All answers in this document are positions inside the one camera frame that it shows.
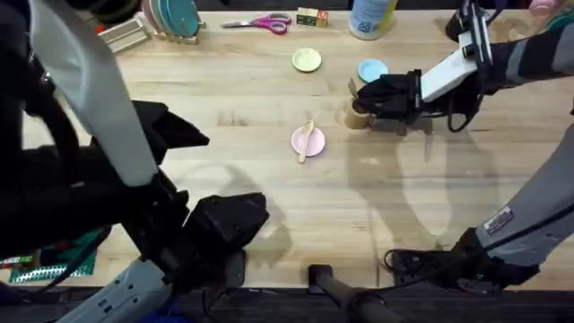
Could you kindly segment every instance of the black cable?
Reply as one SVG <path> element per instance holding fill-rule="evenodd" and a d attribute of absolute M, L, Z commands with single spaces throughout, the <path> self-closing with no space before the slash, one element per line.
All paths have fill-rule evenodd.
<path fill-rule="evenodd" d="M 62 283 L 65 279 L 67 279 L 82 263 L 88 258 L 99 246 L 100 244 L 109 236 L 111 233 L 111 226 L 107 226 L 103 228 L 100 233 L 88 243 L 75 257 L 68 263 L 65 268 L 65 271 L 60 274 L 56 279 L 51 281 L 46 286 L 38 289 L 34 292 L 28 292 L 26 295 L 27 298 L 34 298 Z"/>
<path fill-rule="evenodd" d="M 211 302 L 211 304 L 209 306 L 206 305 L 206 301 L 205 301 L 205 289 L 202 290 L 202 294 L 201 294 L 201 303 L 202 303 L 202 311 L 204 313 L 204 316 L 208 319 L 210 319 L 213 323 L 219 323 L 219 321 L 210 313 L 211 308 L 213 305 L 215 305 L 215 303 L 225 294 L 224 291 L 220 292 L 217 297 L 215 297 L 215 299 L 213 299 L 213 301 Z"/>
<path fill-rule="evenodd" d="M 380 293 L 380 292 L 392 292 L 392 291 L 395 291 L 395 290 L 403 289 L 403 288 L 405 288 L 405 287 L 408 287 L 408 286 L 411 286 L 411 285 L 418 284 L 418 283 L 420 283 L 420 282 L 426 281 L 426 280 L 432 278 L 432 277 L 435 276 L 435 275 L 441 274 L 441 273 L 443 273 L 443 272 L 449 270 L 449 269 L 452 268 L 453 266 L 457 266 L 457 265 L 459 265 L 460 263 L 465 262 L 465 261 L 467 261 L 467 260 L 469 260 L 469 259 L 473 259 L 473 258 L 480 257 L 480 256 L 482 256 L 482 255 L 488 253 L 489 251 L 493 250 L 493 249 L 496 249 L 496 248 L 498 248 L 498 247 L 500 247 L 500 246 L 502 246 L 502 245 L 505 245 L 505 244 L 507 244 L 507 243 L 510 243 L 510 242 L 512 242 L 512 241 L 514 241 L 514 240 L 520 239 L 520 238 L 526 236 L 527 234 L 530 234 L 531 232 L 540 230 L 540 229 L 542 229 L 542 228 L 545 227 L 545 226 L 548 226 L 548 225 L 550 225 L 550 224 L 552 224 L 552 223 L 555 223 L 555 222 L 559 221 L 560 219 L 566 217 L 567 215 L 571 214 L 572 212 L 574 212 L 574 204 L 571 204 L 571 205 L 569 205 L 569 206 L 563 208 L 562 210 L 556 212 L 556 213 L 553 214 L 552 216 L 550 216 L 550 217 L 548 217 L 548 218 L 546 218 L 546 219 L 544 219 L 544 220 L 542 220 L 542 221 L 540 221 L 540 222 L 538 222 L 538 223 L 532 224 L 531 226 L 526 227 L 525 229 L 522 229 L 522 230 L 517 231 L 517 232 L 515 232 L 515 233 L 513 233 L 513 234 L 510 234 L 510 235 L 509 235 L 508 237 L 506 237 L 506 238 L 503 238 L 503 239 L 500 239 L 500 240 L 498 240 L 498 241 L 496 241 L 496 242 L 493 242 L 493 243 L 491 243 L 490 245 L 484 247 L 484 248 L 481 249 L 481 250 L 475 251 L 474 253 L 472 253 L 472 254 L 470 254 L 470 255 L 468 255 L 468 256 L 462 256 L 460 259 L 454 260 L 453 262 L 451 262 L 451 263 L 449 263 L 449 264 L 446 264 L 446 265 L 442 266 L 441 268 L 439 268 L 439 269 L 437 269 L 437 270 L 435 270 L 435 271 L 433 271 L 433 272 L 431 272 L 431 273 L 428 273 L 427 275 L 424 275 L 424 276 L 422 276 L 422 277 L 419 277 L 419 278 L 417 278 L 417 279 L 414 279 L 414 280 L 412 280 L 412 281 L 410 281 L 410 282 L 407 282 L 407 283 L 404 283 L 404 284 L 399 284 L 399 285 L 395 285 L 395 286 L 388 286 L 388 287 L 378 288 L 378 289 L 372 289 L 372 290 L 368 290 L 368 291 L 366 291 L 366 292 L 359 292 L 359 293 L 357 293 L 357 296 L 355 296 L 355 297 L 361 297 L 361 296 L 364 296 L 364 295 L 367 295 L 367 294 L 375 294 L 375 295 L 377 295 L 377 294 Z"/>

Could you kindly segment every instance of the wooden spoon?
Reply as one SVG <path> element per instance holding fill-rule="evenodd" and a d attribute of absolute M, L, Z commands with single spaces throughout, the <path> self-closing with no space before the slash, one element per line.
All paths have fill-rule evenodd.
<path fill-rule="evenodd" d="M 309 138 L 311 137 L 313 129 L 315 129 L 315 123 L 313 120 L 305 121 L 305 126 L 303 126 L 305 137 L 303 138 L 303 148 L 299 153 L 299 163 L 305 162 L 305 158 L 307 158 L 307 147 L 309 146 Z"/>

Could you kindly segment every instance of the wooden tabletop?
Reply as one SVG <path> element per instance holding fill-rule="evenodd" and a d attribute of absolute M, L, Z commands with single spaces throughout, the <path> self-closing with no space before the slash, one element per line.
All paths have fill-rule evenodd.
<path fill-rule="evenodd" d="M 357 65 L 378 58 L 395 74 L 428 70 L 457 47 L 443 34 L 452 12 L 397 12 L 391 31 L 376 41 L 351 36 L 344 12 L 331 13 L 327 29 L 294 25 L 283 36 L 220 27 L 257 14 L 201 13 L 207 29 L 198 46 L 154 39 L 117 57 L 133 99 L 166 103 L 212 139 L 207 147 L 169 152 L 162 165 L 189 191 L 190 208 L 212 194 L 267 196 L 271 218 L 247 247 L 247 286 L 302 286 L 316 263 L 332 265 L 355 286 L 391 284 L 378 267 L 387 249 L 451 248 L 520 189 L 574 120 L 569 79 L 486 98 L 461 134 L 450 134 L 443 119 L 422 125 L 433 135 L 350 130 L 343 124 L 346 84 L 351 77 L 362 84 Z M 506 41 L 529 21 L 526 12 L 505 12 L 491 40 Z M 323 65 L 312 74 L 295 70 L 298 48 L 317 49 Z M 290 138 L 306 119 L 323 130 L 327 146 L 300 165 Z M 49 141 L 38 121 L 27 120 L 25 135 L 27 146 Z M 564 242 L 521 288 L 574 289 L 567 279 L 573 249 Z M 104 285 L 138 255 L 116 226 L 99 248 L 94 275 L 65 284 Z"/>

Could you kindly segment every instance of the scissors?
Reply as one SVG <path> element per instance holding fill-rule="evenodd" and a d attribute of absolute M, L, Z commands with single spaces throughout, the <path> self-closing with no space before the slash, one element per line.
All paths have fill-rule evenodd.
<path fill-rule="evenodd" d="M 269 15 L 256 18 L 250 22 L 224 23 L 223 28 L 258 27 L 270 30 L 275 35 L 283 35 L 287 32 L 287 25 L 291 24 L 291 17 L 286 13 L 270 13 Z"/>

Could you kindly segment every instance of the yellow plate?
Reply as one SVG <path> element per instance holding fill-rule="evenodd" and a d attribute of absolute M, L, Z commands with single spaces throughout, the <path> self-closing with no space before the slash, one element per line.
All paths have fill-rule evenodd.
<path fill-rule="evenodd" d="M 321 66 L 321 55 L 313 48 L 301 48 L 293 53 L 291 61 L 301 72 L 313 72 Z"/>

